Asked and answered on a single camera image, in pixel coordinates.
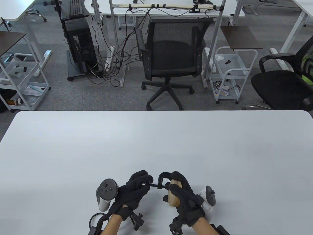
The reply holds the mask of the person's right hand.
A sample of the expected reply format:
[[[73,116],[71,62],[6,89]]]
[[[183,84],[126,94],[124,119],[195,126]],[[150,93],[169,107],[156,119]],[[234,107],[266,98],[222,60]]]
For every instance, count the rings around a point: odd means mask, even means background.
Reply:
[[[202,202],[194,194],[189,182],[180,172],[173,171],[169,175],[169,179],[181,182],[181,187],[177,184],[169,185],[169,191],[179,198],[180,205],[177,207],[177,212],[186,224],[191,227],[199,218],[205,217],[205,212],[201,207]]]

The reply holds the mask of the person's left hand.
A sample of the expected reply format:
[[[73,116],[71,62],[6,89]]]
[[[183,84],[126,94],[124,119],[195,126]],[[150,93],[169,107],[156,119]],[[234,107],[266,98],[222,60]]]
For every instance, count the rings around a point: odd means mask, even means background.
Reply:
[[[116,214],[126,220],[134,214],[134,210],[139,206],[141,199],[150,190],[150,183],[153,177],[147,171],[141,170],[134,173],[126,185],[119,187],[114,203],[109,209],[109,213]]]

